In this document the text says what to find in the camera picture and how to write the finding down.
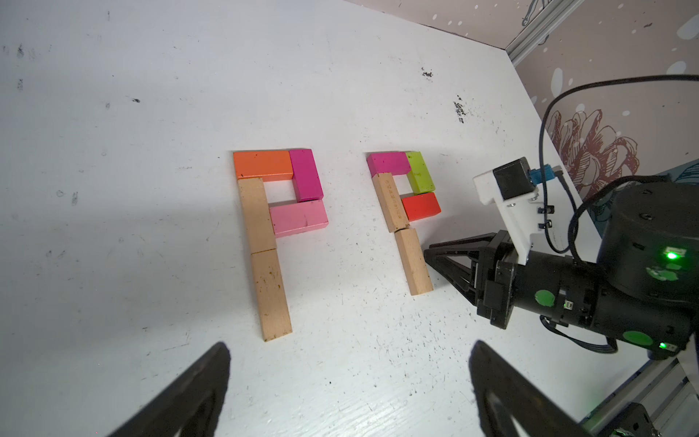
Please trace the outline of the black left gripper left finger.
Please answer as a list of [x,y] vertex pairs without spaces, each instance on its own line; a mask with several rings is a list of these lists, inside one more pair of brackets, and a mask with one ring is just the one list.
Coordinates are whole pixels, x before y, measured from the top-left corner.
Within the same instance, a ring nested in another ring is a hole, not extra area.
[[230,353],[214,344],[114,436],[212,436],[229,385]]

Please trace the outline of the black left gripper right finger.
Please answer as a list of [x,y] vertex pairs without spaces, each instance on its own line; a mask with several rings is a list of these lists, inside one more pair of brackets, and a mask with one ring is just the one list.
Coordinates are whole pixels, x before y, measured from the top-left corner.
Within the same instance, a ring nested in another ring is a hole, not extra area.
[[587,436],[569,415],[487,343],[475,342],[469,358],[479,420],[486,436]]

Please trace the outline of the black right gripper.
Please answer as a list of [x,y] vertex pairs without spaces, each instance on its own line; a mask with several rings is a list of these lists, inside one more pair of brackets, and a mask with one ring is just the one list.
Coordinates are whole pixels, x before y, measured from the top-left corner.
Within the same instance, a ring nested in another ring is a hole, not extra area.
[[431,244],[423,254],[497,328],[507,328],[516,308],[554,323],[592,326],[595,277],[571,257],[535,251],[522,265],[506,231]]

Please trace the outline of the wooden cylinder block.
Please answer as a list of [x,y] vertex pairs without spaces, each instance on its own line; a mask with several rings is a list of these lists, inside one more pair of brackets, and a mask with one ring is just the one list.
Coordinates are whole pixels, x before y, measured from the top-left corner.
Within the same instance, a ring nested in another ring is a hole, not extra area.
[[391,173],[377,173],[372,177],[382,213],[389,232],[407,229],[410,223],[402,205],[402,199]]
[[433,282],[427,269],[422,246],[415,229],[401,229],[394,233],[400,259],[412,296],[433,291]]

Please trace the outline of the red block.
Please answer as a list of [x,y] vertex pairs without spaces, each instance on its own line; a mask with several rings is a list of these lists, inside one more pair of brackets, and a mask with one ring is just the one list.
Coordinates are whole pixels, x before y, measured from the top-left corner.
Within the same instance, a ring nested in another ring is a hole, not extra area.
[[431,218],[442,212],[434,192],[402,198],[402,206],[409,222]]

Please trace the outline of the long wooden block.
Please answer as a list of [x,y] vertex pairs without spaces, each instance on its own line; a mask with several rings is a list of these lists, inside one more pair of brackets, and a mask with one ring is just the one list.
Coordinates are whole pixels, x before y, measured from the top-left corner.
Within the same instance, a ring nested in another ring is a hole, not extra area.
[[251,261],[262,337],[270,342],[292,333],[279,256],[271,249],[254,253]]
[[269,203],[261,178],[238,180],[238,193],[251,253],[277,248]]

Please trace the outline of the magenta block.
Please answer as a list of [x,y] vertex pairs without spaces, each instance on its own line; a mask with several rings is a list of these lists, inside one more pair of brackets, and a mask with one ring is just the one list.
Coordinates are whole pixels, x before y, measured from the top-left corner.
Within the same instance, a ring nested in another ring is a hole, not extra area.
[[382,173],[402,176],[411,172],[411,163],[405,152],[371,153],[367,157],[367,164],[372,177]]
[[293,187],[297,202],[322,200],[324,197],[320,176],[311,149],[289,151],[293,170]]

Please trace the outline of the light pink block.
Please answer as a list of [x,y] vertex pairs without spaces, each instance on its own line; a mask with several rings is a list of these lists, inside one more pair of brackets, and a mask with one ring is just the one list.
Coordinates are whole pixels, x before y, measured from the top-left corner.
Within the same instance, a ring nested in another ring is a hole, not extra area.
[[329,225],[323,200],[311,200],[269,209],[276,238],[317,231]]

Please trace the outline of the orange block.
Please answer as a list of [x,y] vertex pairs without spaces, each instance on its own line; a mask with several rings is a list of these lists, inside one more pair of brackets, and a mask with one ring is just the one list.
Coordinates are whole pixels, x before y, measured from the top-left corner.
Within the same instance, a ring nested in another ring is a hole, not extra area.
[[233,160],[238,180],[261,178],[264,182],[274,182],[293,178],[287,150],[237,151]]

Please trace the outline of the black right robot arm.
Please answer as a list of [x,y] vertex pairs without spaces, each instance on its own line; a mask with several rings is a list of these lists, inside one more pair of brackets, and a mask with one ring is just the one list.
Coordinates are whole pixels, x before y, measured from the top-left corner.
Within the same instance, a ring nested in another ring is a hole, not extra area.
[[601,119],[548,107],[539,137],[562,165],[519,158],[475,178],[504,229],[433,244],[424,258],[495,327],[520,308],[557,336],[602,335],[582,344],[592,353],[625,342],[674,358],[698,335],[698,167],[640,176],[635,142]]

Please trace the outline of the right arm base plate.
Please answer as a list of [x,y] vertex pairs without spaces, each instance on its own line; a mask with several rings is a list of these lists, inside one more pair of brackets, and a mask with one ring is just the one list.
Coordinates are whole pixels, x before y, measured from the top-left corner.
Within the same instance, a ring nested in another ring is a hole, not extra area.
[[610,435],[657,437],[658,431],[653,425],[646,408],[640,403],[632,402],[615,418]]

